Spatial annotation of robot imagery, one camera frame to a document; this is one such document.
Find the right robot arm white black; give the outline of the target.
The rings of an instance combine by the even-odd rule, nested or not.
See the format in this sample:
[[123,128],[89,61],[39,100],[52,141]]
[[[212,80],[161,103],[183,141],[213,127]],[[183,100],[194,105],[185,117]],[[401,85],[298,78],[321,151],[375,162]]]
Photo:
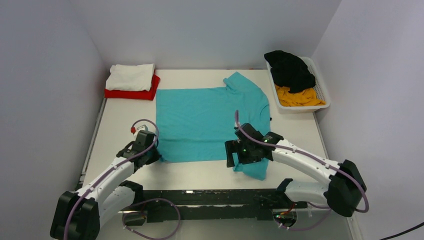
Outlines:
[[343,217],[360,212],[358,205],[364,201],[363,212],[369,210],[366,184],[354,162],[338,162],[320,157],[299,148],[272,131],[263,135],[251,124],[235,128],[235,140],[225,142],[227,167],[250,165],[269,160],[290,166],[314,182],[284,179],[275,194],[276,203],[287,208],[292,203],[308,202],[329,208]]

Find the teal t shirt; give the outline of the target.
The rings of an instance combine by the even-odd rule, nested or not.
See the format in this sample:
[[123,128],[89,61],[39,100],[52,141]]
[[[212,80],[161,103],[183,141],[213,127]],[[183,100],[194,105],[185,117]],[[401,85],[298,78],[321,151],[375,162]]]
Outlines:
[[165,162],[225,160],[225,142],[234,140],[235,112],[265,134],[270,127],[266,94],[235,72],[212,88],[159,89],[156,92],[158,151]]

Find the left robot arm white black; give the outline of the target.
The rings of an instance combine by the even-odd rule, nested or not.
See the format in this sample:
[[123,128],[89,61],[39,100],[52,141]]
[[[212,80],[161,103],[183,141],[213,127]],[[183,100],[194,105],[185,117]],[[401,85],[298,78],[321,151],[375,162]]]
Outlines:
[[160,159],[157,134],[139,130],[134,141],[120,150],[97,178],[58,199],[50,228],[57,240],[95,240],[101,227],[119,211],[139,209],[144,203],[143,186],[128,178],[138,169]]

